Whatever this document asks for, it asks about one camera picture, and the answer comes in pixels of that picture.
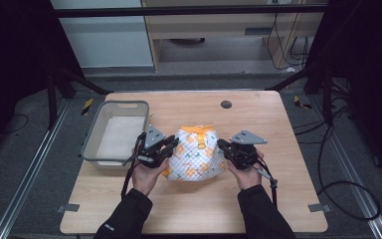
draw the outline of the person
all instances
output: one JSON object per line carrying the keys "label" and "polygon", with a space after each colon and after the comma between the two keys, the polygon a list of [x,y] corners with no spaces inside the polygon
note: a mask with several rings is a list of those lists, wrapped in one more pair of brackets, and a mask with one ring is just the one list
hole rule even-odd
{"label": "person", "polygon": [[[250,239],[295,238],[291,228],[272,204],[261,185],[262,177],[255,168],[237,169],[227,160],[228,169],[235,175],[241,191],[238,201],[244,216],[247,237]],[[132,173],[133,187],[114,209],[110,217],[100,226],[94,239],[135,239],[141,237],[144,221],[152,208],[147,197],[156,184],[159,174],[167,167],[167,160],[157,168],[142,164]]]}

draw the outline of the cable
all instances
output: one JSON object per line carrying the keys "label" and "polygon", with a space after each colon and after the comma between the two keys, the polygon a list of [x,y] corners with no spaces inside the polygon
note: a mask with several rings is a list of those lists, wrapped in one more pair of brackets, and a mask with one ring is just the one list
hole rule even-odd
{"label": "cable", "polygon": [[[326,130],[326,134],[324,135],[324,138],[323,138],[323,141],[321,142],[321,146],[320,146],[320,151],[319,151],[319,154],[318,154],[318,159],[317,159],[317,172],[318,172],[318,180],[319,180],[319,183],[320,183],[320,190],[317,191],[317,195],[321,194],[321,193],[324,193],[327,198],[337,207],[339,208],[343,213],[345,213],[346,215],[352,217],[352,218],[355,218],[355,219],[358,219],[358,220],[362,220],[362,221],[368,221],[368,220],[374,220],[376,219],[380,213],[381,213],[381,206],[380,206],[380,203],[379,201],[377,200],[377,198],[374,196],[374,194],[369,191],[366,187],[358,184],[358,183],[355,183],[355,182],[352,182],[352,181],[347,181],[347,180],[339,180],[339,181],[335,181],[335,182],[331,182],[331,183],[328,183],[327,185],[324,185],[323,181],[322,181],[322,177],[321,177],[321,166],[320,166],[320,163],[321,163],[321,156],[322,156],[322,152],[324,150],[324,145],[325,145],[325,142],[326,142],[326,136],[328,135],[328,132],[330,131],[330,129],[333,128],[333,124],[330,125],[327,130]],[[376,207],[377,207],[377,213],[371,217],[360,217],[360,216],[357,216],[353,213],[350,213],[349,211],[347,211],[346,209],[344,209],[342,206],[340,206],[331,196],[330,194],[328,194],[327,192],[327,188],[333,186],[333,185],[337,185],[337,184],[351,184],[351,185],[354,185],[354,186],[357,186],[357,187],[360,187],[362,188],[364,191],[366,191],[368,194],[370,194],[371,198],[373,199],[374,203],[376,204]]]}
{"label": "cable", "polygon": [[308,125],[315,124],[315,123],[318,123],[318,122],[324,122],[324,120],[318,120],[318,121],[309,122],[309,123],[306,123],[306,124],[303,124],[303,125],[294,126],[293,129],[295,129],[295,128],[299,128],[299,127],[308,126]]}
{"label": "cable", "polygon": [[266,164],[265,160],[258,156],[257,163],[265,170],[265,172],[269,175],[270,183],[271,183],[271,190],[272,190],[272,203],[275,206],[275,208],[278,208],[278,193],[277,193],[277,188],[278,188],[278,181],[273,178],[271,172],[269,171],[268,165]]}
{"label": "cable", "polygon": [[293,48],[295,46],[296,40],[297,40],[297,37],[294,37],[293,42],[290,45],[289,55],[292,59],[299,61],[299,66],[302,68],[301,65],[305,65],[306,59],[308,57],[308,37],[304,37],[302,53],[293,52]]}
{"label": "cable", "polygon": [[123,182],[123,187],[122,187],[122,189],[120,191],[120,197],[122,199],[123,199],[123,197],[126,194],[126,190],[128,188],[129,179],[131,178],[134,169],[140,164],[140,162],[138,162],[138,164],[135,164],[135,160],[137,159],[137,156],[138,156],[139,143],[145,138],[145,136],[146,136],[146,132],[144,131],[144,132],[142,132],[137,137],[137,140],[135,141],[135,146],[134,146],[134,150],[133,150],[132,156],[126,161],[126,162],[130,161],[131,162],[131,166],[129,167],[129,170],[126,172],[125,181]]}
{"label": "cable", "polygon": [[[333,131],[331,131],[328,136],[326,137],[326,140],[328,140],[329,138],[331,138],[331,136],[333,135]],[[298,143],[301,143],[301,144],[319,144],[319,143],[322,143],[322,141],[314,141],[314,142],[304,142],[304,141],[299,141]]]}
{"label": "cable", "polygon": [[[271,33],[269,34],[269,37],[268,37],[268,52],[269,52],[269,55],[271,56],[271,59],[272,59],[272,62],[273,62],[273,65],[274,67],[277,69],[277,70],[285,70],[289,67],[294,67],[294,66],[298,66],[298,64],[294,64],[294,63],[290,63],[287,61],[287,58],[285,56],[285,51],[284,51],[284,47],[282,46],[282,42],[280,40],[280,37],[279,37],[279,31],[278,31],[278,25],[277,25],[277,21],[278,21],[278,13],[275,13],[275,20],[273,22],[273,26],[272,26],[272,30],[271,30]],[[284,60],[286,61],[287,64],[289,64],[289,66],[285,67],[285,68],[279,68],[275,65],[275,61],[273,61],[273,55],[272,55],[272,52],[270,51],[270,38],[271,38],[271,35],[273,33],[273,30],[276,30],[276,34],[278,36],[278,41],[279,41],[279,45],[281,47],[281,51],[282,51],[282,57],[284,58]]]}
{"label": "cable", "polygon": [[29,118],[24,114],[14,114],[14,117],[24,117],[26,119],[26,121],[23,123],[23,125],[19,126],[18,128],[3,131],[4,134],[16,132],[16,131],[20,130],[21,128],[23,128],[25,125],[27,125],[27,123],[29,122]]}
{"label": "cable", "polygon": [[[343,111],[345,111],[345,110],[348,110],[348,107],[343,107],[343,108],[339,109],[337,112],[335,112],[335,113],[331,116],[331,118],[333,119],[333,118],[336,117],[338,114],[343,113]],[[308,132],[314,131],[315,129],[317,129],[317,128],[321,127],[322,125],[324,125],[325,123],[327,123],[327,120],[320,120],[320,121],[316,121],[316,122],[310,122],[310,123],[307,123],[307,124],[305,124],[305,125],[310,125],[310,124],[314,124],[314,123],[317,123],[317,122],[319,122],[318,125],[316,125],[316,126],[314,126],[314,127],[312,127],[312,128],[306,129],[306,130],[304,130],[304,131],[301,131],[301,132],[296,132],[295,135],[301,135],[301,134],[304,134],[304,133],[308,133]]]}

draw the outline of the white cabinet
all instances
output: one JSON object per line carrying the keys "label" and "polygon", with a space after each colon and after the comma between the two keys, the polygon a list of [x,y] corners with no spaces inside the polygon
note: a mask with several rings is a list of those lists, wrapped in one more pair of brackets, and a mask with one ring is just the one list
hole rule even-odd
{"label": "white cabinet", "polygon": [[[139,0],[52,0],[55,9],[140,7]],[[143,17],[61,18],[83,69],[153,68]]]}

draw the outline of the desk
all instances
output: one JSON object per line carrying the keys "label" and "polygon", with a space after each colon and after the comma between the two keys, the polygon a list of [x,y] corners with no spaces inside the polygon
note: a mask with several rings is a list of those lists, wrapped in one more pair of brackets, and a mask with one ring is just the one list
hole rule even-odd
{"label": "desk", "polygon": [[[279,211],[294,232],[323,232],[323,212],[310,212],[318,203],[311,179],[277,92],[156,92],[110,94],[107,100],[144,100],[150,105],[149,123],[174,134],[183,124],[213,122],[220,138],[247,129],[268,140],[256,145],[265,154],[271,173],[279,181]],[[223,109],[222,101],[232,107]],[[120,200],[125,171],[97,170],[84,161],[70,203],[78,212],[65,212],[61,231],[95,233]],[[269,191],[269,182],[263,180]],[[143,233],[244,233],[234,175],[223,174],[202,182],[171,182],[160,176],[149,197],[153,209]]]}

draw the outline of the metal bracket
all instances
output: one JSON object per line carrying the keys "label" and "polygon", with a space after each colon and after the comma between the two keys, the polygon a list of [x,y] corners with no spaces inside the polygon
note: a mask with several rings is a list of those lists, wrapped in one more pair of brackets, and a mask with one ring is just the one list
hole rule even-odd
{"label": "metal bracket", "polygon": [[317,212],[317,211],[323,211],[323,212],[329,212],[332,211],[331,206],[329,204],[322,205],[322,204],[310,204],[308,205],[310,212]]}
{"label": "metal bracket", "polygon": [[79,204],[70,204],[67,203],[66,205],[59,205],[57,208],[57,212],[66,212],[66,211],[79,211],[80,205]]}
{"label": "metal bracket", "polygon": [[231,141],[238,144],[264,144],[268,143],[265,138],[255,135],[246,129],[231,137]]}
{"label": "metal bracket", "polygon": [[150,124],[148,126],[147,135],[145,136],[144,148],[150,148],[164,139],[165,134]]}

